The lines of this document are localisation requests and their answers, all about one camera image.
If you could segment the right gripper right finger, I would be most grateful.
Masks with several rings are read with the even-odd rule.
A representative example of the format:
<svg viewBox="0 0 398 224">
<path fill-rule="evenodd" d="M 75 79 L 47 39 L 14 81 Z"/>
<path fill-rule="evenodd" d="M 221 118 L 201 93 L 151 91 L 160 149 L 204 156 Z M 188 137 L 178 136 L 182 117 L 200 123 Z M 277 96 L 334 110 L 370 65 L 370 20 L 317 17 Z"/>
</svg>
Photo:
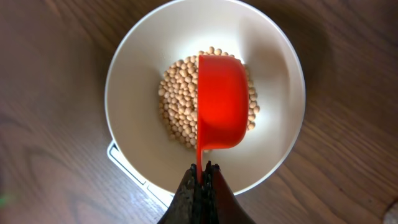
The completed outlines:
<svg viewBox="0 0 398 224">
<path fill-rule="evenodd" d="M 218 164 L 208 161 L 203 178 L 202 224 L 255 224 L 236 200 Z"/>
</svg>

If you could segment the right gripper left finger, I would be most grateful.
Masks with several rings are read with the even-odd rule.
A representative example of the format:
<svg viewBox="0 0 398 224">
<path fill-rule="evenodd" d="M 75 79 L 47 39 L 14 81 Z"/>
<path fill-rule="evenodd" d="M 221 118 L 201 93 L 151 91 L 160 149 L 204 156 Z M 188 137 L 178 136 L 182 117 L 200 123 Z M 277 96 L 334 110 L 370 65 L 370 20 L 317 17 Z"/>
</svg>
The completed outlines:
<svg viewBox="0 0 398 224">
<path fill-rule="evenodd" d="M 199 204 L 197 185 L 197 166 L 192 164 L 186 170 L 170 206 L 158 224 L 194 224 L 200 223 L 201 205 Z"/>
</svg>

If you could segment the white digital kitchen scale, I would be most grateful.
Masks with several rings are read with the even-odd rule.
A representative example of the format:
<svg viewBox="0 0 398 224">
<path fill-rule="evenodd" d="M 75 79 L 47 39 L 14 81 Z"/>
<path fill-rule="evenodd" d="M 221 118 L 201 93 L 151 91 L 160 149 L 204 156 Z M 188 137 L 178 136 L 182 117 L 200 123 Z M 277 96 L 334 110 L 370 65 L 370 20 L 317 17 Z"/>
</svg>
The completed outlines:
<svg viewBox="0 0 398 224">
<path fill-rule="evenodd" d="M 153 202 L 162 207 L 164 210 L 168 209 L 172 202 L 174 193 L 169 193 L 153 184 L 138 173 L 130 163 L 123 156 L 118 149 L 114 140 L 112 140 L 107 148 L 108 158 L 119 167 L 139 188 L 141 188 Z"/>
</svg>

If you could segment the red plastic measuring scoop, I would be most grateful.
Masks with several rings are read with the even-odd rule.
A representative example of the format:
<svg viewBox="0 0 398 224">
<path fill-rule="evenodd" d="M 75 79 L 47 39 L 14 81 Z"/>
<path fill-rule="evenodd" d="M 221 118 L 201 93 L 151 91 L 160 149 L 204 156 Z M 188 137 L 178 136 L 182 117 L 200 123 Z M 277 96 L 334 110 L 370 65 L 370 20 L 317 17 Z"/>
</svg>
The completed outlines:
<svg viewBox="0 0 398 224">
<path fill-rule="evenodd" d="M 238 145 L 248 121 L 248 84 L 242 63 L 230 56 L 199 55 L 197 83 L 197 181 L 204 150 Z"/>
</svg>

